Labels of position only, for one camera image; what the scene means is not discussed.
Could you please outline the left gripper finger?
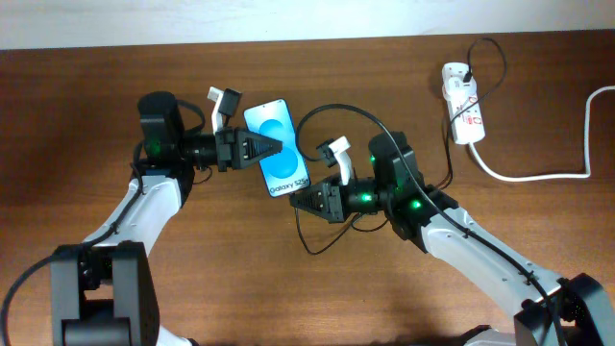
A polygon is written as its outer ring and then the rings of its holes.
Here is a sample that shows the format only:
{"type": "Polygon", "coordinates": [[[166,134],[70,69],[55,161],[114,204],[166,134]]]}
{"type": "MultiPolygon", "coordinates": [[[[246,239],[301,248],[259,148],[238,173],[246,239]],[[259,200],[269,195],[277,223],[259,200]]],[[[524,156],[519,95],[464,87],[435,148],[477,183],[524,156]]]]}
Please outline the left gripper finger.
{"type": "Polygon", "coordinates": [[[283,144],[274,138],[240,129],[240,143],[246,154],[260,154],[268,151],[281,152],[283,144]]]}
{"type": "Polygon", "coordinates": [[[263,152],[260,154],[242,154],[239,158],[239,168],[245,169],[256,164],[266,158],[276,155],[275,151],[263,152]]]}

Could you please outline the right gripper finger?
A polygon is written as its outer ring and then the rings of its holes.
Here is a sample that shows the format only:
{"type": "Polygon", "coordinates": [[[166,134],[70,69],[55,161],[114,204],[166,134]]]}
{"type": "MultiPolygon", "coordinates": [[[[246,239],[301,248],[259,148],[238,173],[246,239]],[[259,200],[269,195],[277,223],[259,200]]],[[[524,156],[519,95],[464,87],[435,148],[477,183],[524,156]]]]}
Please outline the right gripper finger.
{"type": "Polygon", "coordinates": [[[324,202],[332,197],[333,178],[324,179],[315,185],[311,185],[292,195],[292,200],[296,202],[324,202]]]}
{"type": "Polygon", "coordinates": [[[299,200],[291,199],[290,205],[296,209],[306,211],[328,222],[332,220],[330,207],[325,202],[301,202],[299,200]]]}

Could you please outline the blue Samsung smartphone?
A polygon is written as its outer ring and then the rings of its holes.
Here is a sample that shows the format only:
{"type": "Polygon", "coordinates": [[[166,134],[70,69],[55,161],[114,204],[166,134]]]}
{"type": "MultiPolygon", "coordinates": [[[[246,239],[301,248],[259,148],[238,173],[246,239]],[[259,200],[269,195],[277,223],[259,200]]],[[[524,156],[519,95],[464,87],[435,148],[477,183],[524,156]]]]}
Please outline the blue Samsung smartphone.
{"type": "Polygon", "coordinates": [[[310,185],[308,167],[296,144],[295,127],[285,100],[246,109],[249,131],[276,140],[276,153],[259,161],[268,194],[280,197],[310,185]]]}

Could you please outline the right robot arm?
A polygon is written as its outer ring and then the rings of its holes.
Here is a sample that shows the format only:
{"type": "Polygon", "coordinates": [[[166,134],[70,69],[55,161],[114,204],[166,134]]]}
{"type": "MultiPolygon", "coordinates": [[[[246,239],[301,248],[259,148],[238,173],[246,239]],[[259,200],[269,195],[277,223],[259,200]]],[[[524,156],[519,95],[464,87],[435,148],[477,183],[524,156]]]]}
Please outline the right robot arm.
{"type": "Polygon", "coordinates": [[[566,279],[487,232],[455,199],[425,184],[403,133],[370,140],[369,178],[355,178],[346,151],[332,142],[320,151],[338,159],[339,173],[292,194],[291,206],[330,223],[384,212],[400,239],[448,263],[512,318],[513,332],[478,327],[467,344],[613,344],[614,308],[600,283],[584,273],[566,279]]]}

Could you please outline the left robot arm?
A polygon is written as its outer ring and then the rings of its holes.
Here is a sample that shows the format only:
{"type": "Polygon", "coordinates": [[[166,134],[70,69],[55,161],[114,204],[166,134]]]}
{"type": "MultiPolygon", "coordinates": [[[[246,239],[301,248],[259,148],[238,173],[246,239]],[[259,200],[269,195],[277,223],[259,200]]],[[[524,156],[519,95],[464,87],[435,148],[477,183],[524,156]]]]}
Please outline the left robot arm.
{"type": "Polygon", "coordinates": [[[184,206],[195,173],[249,167],[283,149],[280,141],[228,127],[241,95],[209,90],[212,131],[185,127],[180,109],[196,106],[169,91],[137,103],[144,139],[134,151],[125,197],[107,221],[78,244],[57,248],[51,263],[52,336],[56,345],[192,345],[160,322],[148,256],[165,224],[184,206]]]}

